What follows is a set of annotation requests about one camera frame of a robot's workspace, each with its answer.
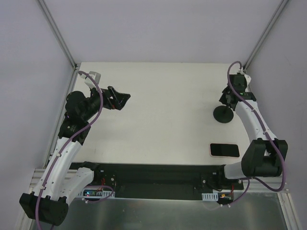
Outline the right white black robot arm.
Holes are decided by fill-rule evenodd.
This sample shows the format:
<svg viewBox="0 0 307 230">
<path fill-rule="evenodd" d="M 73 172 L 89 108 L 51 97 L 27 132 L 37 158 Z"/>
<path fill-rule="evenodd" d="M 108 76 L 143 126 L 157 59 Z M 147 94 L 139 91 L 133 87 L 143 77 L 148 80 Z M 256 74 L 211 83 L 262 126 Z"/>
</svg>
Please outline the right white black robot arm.
<svg viewBox="0 0 307 230">
<path fill-rule="evenodd" d="M 248 76 L 237 73 L 229 75 L 228 79 L 231 86 L 222 91 L 220 102 L 239 116 L 250 144 L 240 162 L 226 164 L 224 172 L 216 176 L 216 184 L 221 189 L 231 186 L 233 179 L 280 176 L 282 163 L 275 148 L 278 148 L 283 159 L 288 151 L 287 142 L 279 140 L 271 132 L 254 94 L 247 91 Z"/>
</svg>

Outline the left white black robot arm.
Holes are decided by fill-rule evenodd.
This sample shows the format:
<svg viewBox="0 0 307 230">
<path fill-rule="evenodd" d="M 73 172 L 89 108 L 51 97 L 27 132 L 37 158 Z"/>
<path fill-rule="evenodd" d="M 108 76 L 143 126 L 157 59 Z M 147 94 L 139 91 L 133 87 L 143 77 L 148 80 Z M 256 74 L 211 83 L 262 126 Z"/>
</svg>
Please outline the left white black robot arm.
<svg viewBox="0 0 307 230">
<path fill-rule="evenodd" d="M 85 97 L 81 91 L 67 95 L 65 118 L 51 160 L 33 191 L 23 193 L 19 200 L 28 218 L 59 226 L 78 194 L 88 184 L 100 184 L 102 176 L 92 166 L 81 167 L 71 179 L 64 180 L 102 109 L 121 110 L 130 97 L 130 94 L 119 93 L 112 86 L 100 90 L 91 88 L 90 97 Z"/>
</svg>

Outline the black phone stand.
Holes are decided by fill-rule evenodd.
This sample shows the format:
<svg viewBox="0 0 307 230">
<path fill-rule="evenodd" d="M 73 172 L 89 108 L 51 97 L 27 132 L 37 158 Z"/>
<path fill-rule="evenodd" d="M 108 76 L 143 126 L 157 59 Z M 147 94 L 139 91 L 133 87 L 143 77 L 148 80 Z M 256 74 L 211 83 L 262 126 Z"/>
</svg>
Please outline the black phone stand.
<svg viewBox="0 0 307 230">
<path fill-rule="evenodd" d="M 213 111 L 213 117 L 222 124 L 229 123 L 234 118 L 233 110 L 225 105 L 216 107 Z"/>
</svg>

